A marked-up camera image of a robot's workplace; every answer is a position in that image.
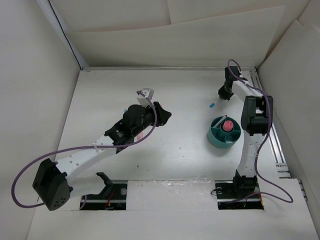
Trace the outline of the red capped marker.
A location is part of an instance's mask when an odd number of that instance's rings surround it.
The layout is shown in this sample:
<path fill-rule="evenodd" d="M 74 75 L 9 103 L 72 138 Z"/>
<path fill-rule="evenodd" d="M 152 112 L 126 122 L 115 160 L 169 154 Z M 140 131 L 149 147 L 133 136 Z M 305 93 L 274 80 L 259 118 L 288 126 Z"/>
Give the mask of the red capped marker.
<path fill-rule="evenodd" d="M 227 115 L 222 116 L 213 127 L 217 128 L 226 118 L 227 118 Z"/>

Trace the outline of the pink glue stick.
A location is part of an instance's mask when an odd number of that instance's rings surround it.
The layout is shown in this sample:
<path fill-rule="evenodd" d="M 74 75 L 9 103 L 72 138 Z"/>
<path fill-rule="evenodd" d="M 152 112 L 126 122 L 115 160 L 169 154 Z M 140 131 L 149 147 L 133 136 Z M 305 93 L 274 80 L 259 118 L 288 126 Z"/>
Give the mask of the pink glue stick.
<path fill-rule="evenodd" d="M 231 120 L 226 120 L 222 125 L 222 129 L 229 133 L 234 129 L 234 123 Z"/>

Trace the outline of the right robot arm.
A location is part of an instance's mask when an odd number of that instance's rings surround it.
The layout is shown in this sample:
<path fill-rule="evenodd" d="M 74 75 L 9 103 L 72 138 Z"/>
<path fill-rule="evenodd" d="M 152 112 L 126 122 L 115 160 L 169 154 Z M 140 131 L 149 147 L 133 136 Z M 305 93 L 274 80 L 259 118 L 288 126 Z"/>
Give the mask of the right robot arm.
<path fill-rule="evenodd" d="M 258 182 L 257 161 L 262 145 L 270 133 L 273 98 L 260 88 L 249 84 L 237 66 L 227 66 L 225 82 L 218 90 L 222 100 L 236 95 L 243 101 L 240 125 L 244 133 L 242 154 L 233 177 L 230 193 L 232 199 L 250 198 Z"/>

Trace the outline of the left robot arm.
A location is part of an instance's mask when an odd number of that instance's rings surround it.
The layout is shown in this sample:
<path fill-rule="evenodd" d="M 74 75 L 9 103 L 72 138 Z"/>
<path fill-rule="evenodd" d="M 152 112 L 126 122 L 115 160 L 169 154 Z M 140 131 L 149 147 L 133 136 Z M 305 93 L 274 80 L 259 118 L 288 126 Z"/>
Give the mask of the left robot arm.
<path fill-rule="evenodd" d="M 70 198 L 98 196 L 106 199 L 113 191 L 113 182 L 102 171 L 87 177 L 81 174 L 100 161 L 114 156 L 134 143 L 135 137 L 149 126 L 164 126 L 172 113 L 155 101 L 153 106 L 129 106 L 112 128 L 86 149 L 58 159 L 43 160 L 32 187 L 50 211 L 62 207 Z"/>

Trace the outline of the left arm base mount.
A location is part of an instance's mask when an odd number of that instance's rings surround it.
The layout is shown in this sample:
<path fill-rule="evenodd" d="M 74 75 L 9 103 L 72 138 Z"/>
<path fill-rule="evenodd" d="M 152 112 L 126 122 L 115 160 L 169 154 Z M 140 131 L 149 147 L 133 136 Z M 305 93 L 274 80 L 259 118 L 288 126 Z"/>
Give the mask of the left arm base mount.
<path fill-rule="evenodd" d="M 127 208 L 128 182 L 116 181 L 106 195 L 90 194 L 82 196 L 81 211 L 124 211 Z"/>

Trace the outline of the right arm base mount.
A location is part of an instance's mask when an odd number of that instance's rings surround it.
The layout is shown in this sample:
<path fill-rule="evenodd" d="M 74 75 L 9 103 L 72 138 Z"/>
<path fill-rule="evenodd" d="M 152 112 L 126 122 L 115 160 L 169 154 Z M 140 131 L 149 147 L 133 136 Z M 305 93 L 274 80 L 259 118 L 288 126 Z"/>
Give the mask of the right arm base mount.
<path fill-rule="evenodd" d="M 219 210 L 264 210 L 261 196 L 252 195 L 260 191 L 259 184 L 254 187 L 234 189 L 232 181 L 216 181 L 211 194 L 216 196 Z"/>

